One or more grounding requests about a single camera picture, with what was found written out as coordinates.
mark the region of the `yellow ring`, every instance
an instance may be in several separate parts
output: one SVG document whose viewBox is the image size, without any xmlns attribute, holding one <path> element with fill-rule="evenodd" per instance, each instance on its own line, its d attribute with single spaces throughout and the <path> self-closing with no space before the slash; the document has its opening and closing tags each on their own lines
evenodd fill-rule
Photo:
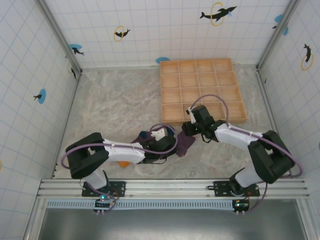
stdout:
<svg viewBox="0 0 320 240">
<path fill-rule="evenodd" d="M 122 28 L 122 35 L 121 35 L 121 38 L 119 40 L 116 39 L 116 31 L 119 29 L 119 28 Z M 120 25 L 118 26 L 115 30 L 114 30 L 114 33 L 113 33 L 113 39 L 116 41 L 116 42 L 120 42 L 122 40 L 122 38 L 124 37 L 124 34 L 125 34 L 125 27 Z"/>
<path fill-rule="evenodd" d="M 303 71 L 307 71 L 309 68 L 311 68 L 312 64 L 314 63 L 315 58 L 314 58 L 314 55 L 313 55 L 312 53 L 311 53 L 311 57 L 312 57 L 311 64 L 310 64 L 310 66 L 307 67 L 307 68 L 304 68 L 304 61 L 305 61 L 305 59 L 307 58 L 307 56 L 304 56 L 304 57 L 302 58 L 302 61 L 301 61 L 301 69 L 302 69 Z"/>
<path fill-rule="evenodd" d="M 221 21 L 219 24 L 217 24 L 217 25 L 212 21 L 212 11 L 214 10 L 215 5 L 217 5 L 217 4 L 220 4 L 222 7 L 224 6 L 224 5 L 223 5 L 221 2 L 219 2 L 219 1 L 215 2 L 215 3 L 212 5 L 211 13 L 210 13 L 210 19 L 211 19 L 211 24 L 212 24 L 213 26 L 215 26 L 215 27 L 220 26 L 220 25 L 224 22 L 224 20 L 225 20 L 225 17 L 223 17 L 223 18 L 222 18 L 222 21 Z"/>
<path fill-rule="evenodd" d="M 69 62 L 68 65 L 66 66 L 66 69 L 67 69 L 67 71 L 68 71 L 69 74 L 72 74 L 72 71 L 69 70 L 69 69 L 71 69 L 70 62 Z"/>
</svg>

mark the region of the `orange object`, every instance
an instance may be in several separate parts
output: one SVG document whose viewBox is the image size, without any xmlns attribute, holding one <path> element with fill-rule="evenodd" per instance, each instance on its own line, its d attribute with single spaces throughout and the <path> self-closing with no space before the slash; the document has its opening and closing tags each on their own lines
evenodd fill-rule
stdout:
<svg viewBox="0 0 320 240">
<path fill-rule="evenodd" d="M 120 167 L 125 168 L 126 166 L 128 166 L 130 164 L 129 161 L 118 161 L 118 164 L 120 165 Z"/>
</svg>

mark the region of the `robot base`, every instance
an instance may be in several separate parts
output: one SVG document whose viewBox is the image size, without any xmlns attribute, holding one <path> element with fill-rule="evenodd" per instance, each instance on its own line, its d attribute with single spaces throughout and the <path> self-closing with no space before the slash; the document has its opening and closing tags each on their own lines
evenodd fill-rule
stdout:
<svg viewBox="0 0 320 240">
<path fill-rule="evenodd" d="M 232 194 L 230 181 L 214 181 L 213 186 L 208 186 L 208 189 L 214 190 L 214 195 L 216 197 L 240 197 Z M 250 197 L 259 197 L 260 192 L 257 184 L 246 187 L 245 192 L 241 197 L 248 197 L 248 193 L 250 193 Z"/>
<path fill-rule="evenodd" d="M 119 197 L 124 197 L 125 193 L 126 193 L 126 182 L 125 181 L 110 181 L 110 187 L 104 186 L 104 187 L 98 189 L 98 191 L 106 193 L 106 194 L 110 194 L 110 195 L 116 197 L 117 193 L 114 189 L 117 190 Z M 100 197 L 99 193 L 91 190 L 91 188 L 88 186 L 87 182 L 83 183 L 81 195 L 82 195 L 82 197 Z"/>
</svg>

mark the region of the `metal vent grille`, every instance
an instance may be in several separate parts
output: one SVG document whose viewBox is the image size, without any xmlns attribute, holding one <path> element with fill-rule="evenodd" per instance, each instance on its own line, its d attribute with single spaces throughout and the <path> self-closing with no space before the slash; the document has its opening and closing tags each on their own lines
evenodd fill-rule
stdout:
<svg viewBox="0 0 320 240">
<path fill-rule="evenodd" d="M 123 200 L 114 209 L 228 209 L 231 200 Z"/>
<path fill-rule="evenodd" d="M 52 199 L 48 200 L 48 209 L 94 209 L 94 200 Z"/>
<path fill-rule="evenodd" d="M 50 209 L 96 209 L 106 208 L 94 207 L 95 200 L 92 199 L 50 199 L 47 207 Z M 114 210 L 133 209 L 216 209 L 232 210 L 232 200 L 130 200 L 120 199 Z"/>
</svg>

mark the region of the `metal rail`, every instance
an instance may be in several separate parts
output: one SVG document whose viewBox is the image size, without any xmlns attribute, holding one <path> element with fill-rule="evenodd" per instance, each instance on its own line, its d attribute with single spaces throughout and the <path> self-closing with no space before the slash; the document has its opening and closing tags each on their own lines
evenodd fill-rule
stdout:
<svg viewBox="0 0 320 240">
<path fill-rule="evenodd" d="M 70 61 L 72 69 L 79 76 L 81 73 L 81 67 L 80 67 L 74 53 L 71 51 L 70 46 L 69 46 L 65 36 L 63 35 L 62 31 L 60 30 L 60 27 L 58 26 L 56 20 L 52 16 L 45 0 L 35 0 L 35 2 L 39 6 L 39 8 L 41 9 L 42 14 L 44 16 L 44 19 L 47 20 L 47 23 L 49 24 L 51 30 L 53 31 L 56 39 L 58 40 L 61 48 L 63 49 L 66 57 Z"/>
<path fill-rule="evenodd" d="M 174 200 L 234 200 L 238 197 L 216 197 L 215 191 L 207 187 L 213 181 L 226 179 L 113 179 L 125 181 L 126 189 L 123 200 L 136 199 L 174 199 Z M 38 199 L 96 199 L 96 197 L 82 197 L 84 181 L 75 179 L 46 179 L 42 180 Z M 260 193 L 265 190 L 265 184 L 258 184 Z M 304 179 L 279 179 L 268 186 L 266 199 L 309 199 L 309 191 Z"/>
<path fill-rule="evenodd" d="M 292 15 L 294 14 L 295 10 L 297 9 L 298 4 L 301 0 L 291 0 L 287 9 L 285 10 L 283 17 L 279 24 L 276 26 L 275 32 L 270 39 L 268 45 L 266 46 L 259 63 L 257 65 L 258 71 L 266 64 L 269 56 L 271 55 L 272 51 L 275 49 L 276 44 L 280 40 L 282 34 L 284 33 L 286 27 L 288 26 L 289 20 L 291 19 Z"/>
</svg>

